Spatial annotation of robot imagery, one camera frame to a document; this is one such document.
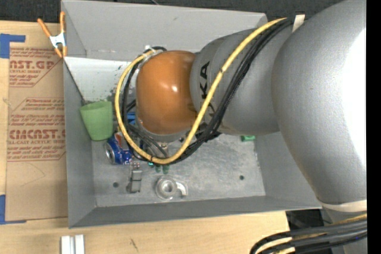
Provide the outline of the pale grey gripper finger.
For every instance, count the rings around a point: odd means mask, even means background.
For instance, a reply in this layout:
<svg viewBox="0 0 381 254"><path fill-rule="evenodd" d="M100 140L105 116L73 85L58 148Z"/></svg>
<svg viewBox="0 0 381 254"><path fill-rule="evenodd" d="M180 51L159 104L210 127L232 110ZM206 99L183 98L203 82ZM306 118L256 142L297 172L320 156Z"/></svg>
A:
<svg viewBox="0 0 381 254"><path fill-rule="evenodd" d="M128 179L128 184L126 186L126 192L128 193L133 193L133 175L134 175L134 170L135 170L135 163L131 162L129 164L129 179Z"/></svg>
<svg viewBox="0 0 381 254"><path fill-rule="evenodd" d="M134 163L134 192L140 192L143 171L140 168L140 163Z"/></svg>

